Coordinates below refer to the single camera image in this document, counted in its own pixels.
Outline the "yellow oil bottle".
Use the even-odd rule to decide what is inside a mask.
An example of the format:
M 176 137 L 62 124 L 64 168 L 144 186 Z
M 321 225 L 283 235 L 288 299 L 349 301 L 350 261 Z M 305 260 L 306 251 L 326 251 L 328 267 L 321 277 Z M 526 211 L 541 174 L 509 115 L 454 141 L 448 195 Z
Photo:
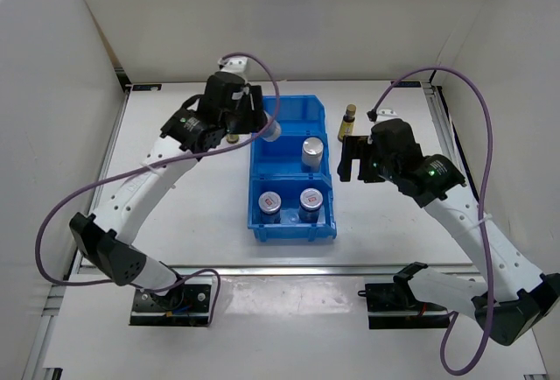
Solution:
M 235 134 L 228 134 L 226 140 L 229 144 L 236 144 L 239 141 L 239 136 Z
M 356 106 L 354 104 L 348 104 L 346 106 L 346 111 L 342 117 L 337 139 L 342 142 L 345 137 L 352 136 L 354 131 Z

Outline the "silver-lid shaker blue label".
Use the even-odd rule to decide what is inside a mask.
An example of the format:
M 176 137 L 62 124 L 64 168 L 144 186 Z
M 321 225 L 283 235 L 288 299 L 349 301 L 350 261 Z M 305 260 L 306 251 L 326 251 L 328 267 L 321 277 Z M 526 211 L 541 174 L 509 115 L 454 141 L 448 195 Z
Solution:
M 301 149 L 301 166 L 305 172 L 319 172 L 323 158 L 324 144 L 318 137 L 308 137 Z

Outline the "white-lid spice jar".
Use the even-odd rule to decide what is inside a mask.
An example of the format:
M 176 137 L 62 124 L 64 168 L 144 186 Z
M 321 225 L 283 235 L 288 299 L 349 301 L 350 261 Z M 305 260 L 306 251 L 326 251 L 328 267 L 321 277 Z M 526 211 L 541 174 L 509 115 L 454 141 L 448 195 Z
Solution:
M 323 206 L 323 195 L 316 188 L 306 188 L 299 196 L 298 216 L 301 222 L 316 223 L 319 221 L 320 209 Z
M 281 221 L 282 200 L 278 193 L 263 192 L 258 198 L 262 224 L 278 224 Z

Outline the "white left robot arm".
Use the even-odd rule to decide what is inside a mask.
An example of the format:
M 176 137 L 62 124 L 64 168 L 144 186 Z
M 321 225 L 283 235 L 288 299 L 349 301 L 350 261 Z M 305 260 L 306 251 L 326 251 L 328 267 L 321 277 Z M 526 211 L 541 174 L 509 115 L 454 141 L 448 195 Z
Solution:
M 211 74 L 203 93 L 173 112 L 141 167 L 89 215 L 76 213 L 69 227 L 83 256 L 115 285 L 147 292 L 164 310 L 180 306 L 183 280 L 134 245 L 156 205 L 204 157 L 222 151 L 229 134 L 276 142 L 281 126 L 263 104 L 263 90 L 228 67 Z

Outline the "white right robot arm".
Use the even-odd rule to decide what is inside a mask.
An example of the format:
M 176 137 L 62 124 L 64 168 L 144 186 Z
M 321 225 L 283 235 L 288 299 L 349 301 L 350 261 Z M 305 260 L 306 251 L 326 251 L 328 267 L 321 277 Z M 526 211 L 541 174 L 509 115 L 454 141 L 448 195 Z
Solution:
M 425 155 L 400 118 L 375 124 L 369 135 L 348 137 L 359 180 L 390 182 L 435 219 L 477 267 L 470 282 L 413 263 L 393 277 L 393 299 L 411 310 L 421 302 L 461 313 L 490 338 L 509 346 L 546 317 L 559 301 L 559 276 L 546 274 L 507 239 L 474 199 L 461 171 L 441 154 Z

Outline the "blue bin near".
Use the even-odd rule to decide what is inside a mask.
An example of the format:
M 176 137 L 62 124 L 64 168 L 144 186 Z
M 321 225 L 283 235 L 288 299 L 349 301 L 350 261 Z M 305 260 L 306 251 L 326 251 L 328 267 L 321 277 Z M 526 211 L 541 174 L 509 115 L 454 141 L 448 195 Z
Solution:
M 315 222 L 307 222 L 300 217 L 300 194 L 308 188 L 318 190 L 323 197 Z M 280 208 L 275 216 L 266 217 L 259 206 L 259 198 L 267 192 L 280 198 Z M 334 239 L 337 235 L 333 186 L 326 176 L 299 174 L 253 178 L 248 183 L 248 197 L 247 227 L 262 243 L 276 239 L 314 242 Z

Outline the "right side aluminium rail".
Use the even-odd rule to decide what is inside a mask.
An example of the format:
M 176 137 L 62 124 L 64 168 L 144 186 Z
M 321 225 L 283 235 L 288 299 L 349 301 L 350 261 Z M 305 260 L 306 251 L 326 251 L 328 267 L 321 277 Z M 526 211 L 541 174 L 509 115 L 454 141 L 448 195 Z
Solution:
M 465 226 L 460 227 L 458 237 L 449 233 L 424 209 L 416 219 L 417 238 L 422 250 L 418 255 L 423 262 L 431 264 L 472 264 L 479 273 L 486 273 L 486 259 L 481 243 L 480 227 L 475 223 L 478 213 L 478 192 L 465 164 L 462 150 L 449 117 L 440 87 L 422 84 L 425 97 L 423 111 L 412 124 L 417 142 L 426 155 L 441 154 L 447 157 L 465 176 L 466 185 L 460 189 L 467 198 Z

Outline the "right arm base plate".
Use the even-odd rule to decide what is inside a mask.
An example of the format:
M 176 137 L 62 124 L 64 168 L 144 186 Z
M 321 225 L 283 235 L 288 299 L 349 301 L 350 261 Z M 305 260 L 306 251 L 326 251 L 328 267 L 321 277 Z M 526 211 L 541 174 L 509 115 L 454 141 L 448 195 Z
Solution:
M 405 304 L 394 284 L 365 284 L 357 295 L 366 300 L 370 330 L 446 329 L 450 325 L 445 307 L 417 301 Z

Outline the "aluminium table edge rail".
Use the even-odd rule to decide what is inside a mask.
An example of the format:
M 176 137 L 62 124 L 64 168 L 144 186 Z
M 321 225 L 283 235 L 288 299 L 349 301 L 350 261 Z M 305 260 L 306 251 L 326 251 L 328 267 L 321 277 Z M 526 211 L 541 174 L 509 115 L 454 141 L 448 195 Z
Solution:
M 260 265 L 260 266 L 216 266 L 217 272 L 225 276 L 388 276 L 399 272 L 406 264 L 398 265 Z M 479 276 L 480 271 L 472 264 L 430 264 L 430 268 L 445 274 Z M 194 273 L 202 268 L 179 266 L 173 268 L 181 275 Z M 101 275 L 93 266 L 81 266 L 74 273 Z

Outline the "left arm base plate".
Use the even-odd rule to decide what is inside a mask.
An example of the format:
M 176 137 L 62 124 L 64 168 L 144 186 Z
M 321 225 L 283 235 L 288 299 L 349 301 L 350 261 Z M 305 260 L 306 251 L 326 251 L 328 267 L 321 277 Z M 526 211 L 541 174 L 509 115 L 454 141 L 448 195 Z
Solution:
M 209 327 L 221 292 L 217 278 L 195 280 L 165 295 L 135 291 L 129 325 L 132 327 Z

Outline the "left side aluminium rail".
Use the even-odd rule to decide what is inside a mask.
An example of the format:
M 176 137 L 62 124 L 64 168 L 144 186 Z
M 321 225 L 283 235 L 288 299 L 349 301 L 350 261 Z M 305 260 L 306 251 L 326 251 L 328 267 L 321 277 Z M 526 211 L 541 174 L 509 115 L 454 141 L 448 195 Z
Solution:
M 124 95 L 125 95 L 125 102 L 126 102 L 126 101 L 128 101 L 128 98 L 130 96 L 130 92 L 132 91 L 132 88 L 135 84 L 133 84 L 129 80 L 125 80 L 125 82 L 122 83 L 121 85 L 122 85 L 122 89 L 125 93 Z M 209 154 L 210 155 L 216 155 L 216 154 L 222 154 L 222 153 L 229 152 L 229 151 L 235 151 L 237 149 L 241 149 L 245 145 L 249 145 L 251 142 L 254 142 L 254 139 L 257 139 L 257 135 L 254 135 L 254 137 L 252 137 L 250 140 L 244 141 L 244 143 L 234 145 L 232 147 L 228 147 L 225 150 L 218 150 L 218 152 L 216 152 L 215 154 L 213 152 L 209 152 Z M 94 286 L 94 285 L 112 285 L 112 284 L 114 284 L 114 281 L 112 281 L 109 278 L 105 278 L 105 279 L 101 279 L 101 280 L 95 280 L 95 281 L 87 281 L 87 282 L 74 282 L 74 281 L 69 281 L 69 280 L 65 280 L 65 279 L 54 278 L 53 276 L 51 276 L 47 272 L 47 270 L 46 270 L 46 268 L 45 268 L 45 266 L 42 262 L 41 245 L 42 245 L 43 237 L 44 237 L 44 234 L 46 232 L 46 228 L 47 228 L 48 224 L 50 223 L 52 218 L 69 201 L 72 201 L 73 199 L 77 198 L 78 196 L 81 196 L 81 195 L 85 194 L 88 191 L 95 190 L 100 186 L 104 186 L 104 185 L 107 185 L 109 183 L 113 183 L 113 182 L 116 182 L 118 180 L 121 180 L 121 179 L 126 179 L 126 178 L 131 177 L 131 176 L 136 175 L 136 174 L 137 174 L 137 170 L 132 170 L 132 171 L 129 171 L 129 172 L 119 173 L 116 176 L 112 176 L 112 177 L 105 178 L 105 179 L 99 178 L 97 181 L 95 181 L 93 183 L 86 184 L 85 186 L 82 186 L 82 187 L 78 188 L 76 191 L 74 191 L 74 192 L 70 193 L 69 195 L 65 196 L 56 205 L 54 205 L 53 208 L 51 208 L 49 210 L 49 212 L 45 216 L 45 219 L 40 223 L 39 228 L 38 228 L 38 232 L 36 234 L 36 239 L 35 239 L 35 244 L 34 244 L 34 259 L 35 259 L 35 264 L 36 264 L 39 275 L 47 283 L 49 283 L 51 287 L 54 287 L 54 286 L 59 286 L 59 287 L 88 287 L 88 286 Z

